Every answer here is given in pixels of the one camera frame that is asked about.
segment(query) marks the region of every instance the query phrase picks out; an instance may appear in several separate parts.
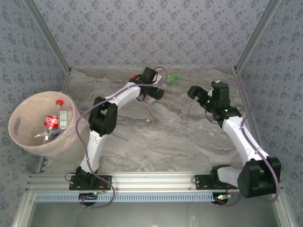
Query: red label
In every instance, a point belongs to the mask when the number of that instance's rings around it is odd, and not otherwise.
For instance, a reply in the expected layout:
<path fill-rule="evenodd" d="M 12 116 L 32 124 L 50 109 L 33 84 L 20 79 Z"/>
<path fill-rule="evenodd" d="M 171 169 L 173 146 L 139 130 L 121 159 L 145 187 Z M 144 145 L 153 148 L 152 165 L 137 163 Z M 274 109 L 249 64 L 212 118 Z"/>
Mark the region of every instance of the red label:
<path fill-rule="evenodd" d="M 55 116 L 46 116 L 44 125 L 46 125 L 47 127 L 51 127 L 51 128 L 58 128 L 58 118 Z"/>

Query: marble floor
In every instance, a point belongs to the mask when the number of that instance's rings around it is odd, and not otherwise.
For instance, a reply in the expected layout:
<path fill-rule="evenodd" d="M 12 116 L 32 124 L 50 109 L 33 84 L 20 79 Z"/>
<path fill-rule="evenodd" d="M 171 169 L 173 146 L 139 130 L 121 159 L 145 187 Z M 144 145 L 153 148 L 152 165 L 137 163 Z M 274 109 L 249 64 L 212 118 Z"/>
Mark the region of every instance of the marble floor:
<path fill-rule="evenodd" d="M 97 96 L 108 96 L 123 87 L 143 69 L 72 70 L 67 94 L 82 113 Z M 207 120 L 205 111 L 187 96 L 192 85 L 211 89 L 213 80 L 234 79 L 231 70 L 212 68 L 167 68 L 178 73 L 178 84 L 165 88 L 161 100 L 132 100 L 118 112 L 117 126 L 108 137 L 100 159 L 102 172 L 209 171 L 231 164 L 241 168 L 239 153 L 227 134 Z M 237 85 L 230 84 L 231 105 L 244 115 Z M 48 161 L 46 173 L 66 173 L 80 162 L 62 165 Z"/>

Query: wastebasket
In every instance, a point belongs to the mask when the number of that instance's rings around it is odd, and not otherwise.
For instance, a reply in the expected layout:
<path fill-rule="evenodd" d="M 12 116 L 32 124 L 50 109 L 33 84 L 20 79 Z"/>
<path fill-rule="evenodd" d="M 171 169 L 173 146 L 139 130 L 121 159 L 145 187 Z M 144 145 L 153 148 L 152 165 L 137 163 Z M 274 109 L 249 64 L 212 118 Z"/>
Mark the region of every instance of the wastebasket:
<path fill-rule="evenodd" d="M 71 124 L 53 141 L 36 144 L 32 131 L 44 124 L 45 117 L 51 112 L 51 104 L 55 103 L 57 99 L 64 101 L 65 108 L 73 110 Z M 9 134 L 17 145 L 34 155 L 70 164 L 82 159 L 85 154 L 75 129 L 79 117 L 80 113 L 69 96 L 55 91 L 42 92 L 27 98 L 15 109 L 9 120 Z M 79 122 L 79 132 L 87 145 L 89 127 L 85 119 L 81 119 Z"/>

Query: green object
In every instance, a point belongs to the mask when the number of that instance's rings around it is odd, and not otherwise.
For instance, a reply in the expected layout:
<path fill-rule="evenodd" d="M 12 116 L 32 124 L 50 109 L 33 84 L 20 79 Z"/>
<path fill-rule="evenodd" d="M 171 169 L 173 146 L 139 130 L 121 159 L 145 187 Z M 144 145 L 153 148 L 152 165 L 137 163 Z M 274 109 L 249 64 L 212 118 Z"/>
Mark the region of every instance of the green object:
<path fill-rule="evenodd" d="M 167 75 L 167 79 L 166 79 L 166 85 L 167 86 L 171 86 L 171 85 L 174 85 L 176 83 L 179 83 L 179 74 L 172 73 L 172 74 Z"/>
<path fill-rule="evenodd" d="M 67 128 L 67 112 L 60 111 L 60 125 L 59 128 L 64 130 Z"/>

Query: blue patterned wall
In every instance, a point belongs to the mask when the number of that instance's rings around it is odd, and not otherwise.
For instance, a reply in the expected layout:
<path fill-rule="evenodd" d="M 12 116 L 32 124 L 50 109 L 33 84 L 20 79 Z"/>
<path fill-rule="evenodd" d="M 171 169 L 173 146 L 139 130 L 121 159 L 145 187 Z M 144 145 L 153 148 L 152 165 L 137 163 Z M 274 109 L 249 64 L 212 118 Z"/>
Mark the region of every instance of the blue patterned wall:
<path fill-rule="evenodd" d="M 71 67 L 233 66 L 268 0 L 35 0 Z"/>
<path fill-rule="evenodd" d="M 303 2 L 284 0 L 241 76 L 255 100 L 264 150 L 282 162 L 281 185 L 303 226 Z"/>
<path fill-rule="evenodd" d="M 0 1 L 0 226 L 10 226 L 38 158 L 10 139 L 11 113 L 27 96 L 59 90 L 64 72 L 22 0 Z"/>

